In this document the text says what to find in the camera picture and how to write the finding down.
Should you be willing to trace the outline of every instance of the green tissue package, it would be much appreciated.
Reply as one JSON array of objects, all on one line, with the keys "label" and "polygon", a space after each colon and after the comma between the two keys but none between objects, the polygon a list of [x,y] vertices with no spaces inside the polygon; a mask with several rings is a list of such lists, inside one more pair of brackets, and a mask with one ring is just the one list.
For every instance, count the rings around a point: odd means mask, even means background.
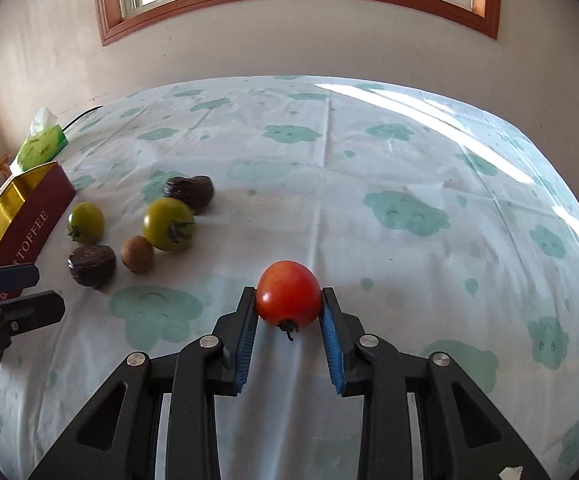
[{"label": "green tissue package", "polygon": [[16,164],[20,171],[30,170],[53,160],[67,145],[67,138],[56,120],[57,117],[46,108],[36,114],[29,128],[29,135],[16,155]]}]

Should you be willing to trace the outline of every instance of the metal pin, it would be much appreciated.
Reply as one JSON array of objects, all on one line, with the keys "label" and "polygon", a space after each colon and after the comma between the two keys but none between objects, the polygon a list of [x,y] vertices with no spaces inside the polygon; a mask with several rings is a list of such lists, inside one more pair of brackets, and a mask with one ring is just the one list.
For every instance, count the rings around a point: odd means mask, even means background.
[{"label": "metal pin", "polygon": [[438,366],[447,366],[451,362],[451,358],[443,352],[436,352],[431,360]]},{"label": "metal pin", "polygon": [[378,346],[378,337],[371,334],[365,334],[361,336],[359,342],[365,348],[374,348],[374,346]]},{"label": "metal pin", "polygon": [[127,364],[129,366],[140,366],[144,363],[144,354],[141,352],[134,352],[127,357]]},{"label": "metal pin", "polygon": [[200,338],[202,348],[214,348],[218,344],[218,337],[215,335],[205,335]]}]

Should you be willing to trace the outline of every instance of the black cable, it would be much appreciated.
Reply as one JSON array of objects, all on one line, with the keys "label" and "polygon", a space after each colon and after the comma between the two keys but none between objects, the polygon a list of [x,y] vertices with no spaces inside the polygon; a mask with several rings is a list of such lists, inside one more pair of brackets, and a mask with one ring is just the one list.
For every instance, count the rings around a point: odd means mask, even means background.
[{"label": "black cable", "polygon": [[73,121],[71,121],[67,126],[65,126],[63,128],[63,132],[67,131],[67,128],[69,128],[72,124],[74,124],[77,120],[79,120],[81,117],[87,115],[90,112],[93,112],[94,110],[98,110],[98,108],[102,108],[102,106],[95,106],[93,108],[90,108],[89,110],[87,110],[86,112],[83,112],[82,114],[80,114],[76,119],[74,119]]}]

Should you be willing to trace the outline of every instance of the tomato stem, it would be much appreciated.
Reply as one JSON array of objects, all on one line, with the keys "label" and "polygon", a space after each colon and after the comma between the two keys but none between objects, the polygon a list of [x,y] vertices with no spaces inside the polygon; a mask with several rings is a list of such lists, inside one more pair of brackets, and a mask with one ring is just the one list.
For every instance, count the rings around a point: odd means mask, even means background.
[{"label": "tomato stem", "polygon": [[287,333],[287,339],[293,341],[291,333],[296,330],[298,332],[298,325],[293,319],[284,319],[277,324],[277,327]]}]

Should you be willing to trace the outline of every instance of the tomato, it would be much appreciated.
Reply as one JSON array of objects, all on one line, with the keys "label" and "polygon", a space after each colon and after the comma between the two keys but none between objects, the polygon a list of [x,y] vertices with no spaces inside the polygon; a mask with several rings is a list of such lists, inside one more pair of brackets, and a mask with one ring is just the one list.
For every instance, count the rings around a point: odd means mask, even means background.
[{"label": "tomato", "polygon": [[98,243],[105,234],[105,216],[92,202],[80,202],[69,215],[68,234],[82,245]]},{"label": "tomato", "polygon": [[144,237],[151,245],[168,253],[187,249],[195,228],[191,210],[175,198],[156,200],[144,214]]},{"label": "tomato", "polygon": [[321,310],[321,288],[307,267],[283,260],[263,272],[256,288],[256,310],[268,323],[287,332],[309,325]]}]

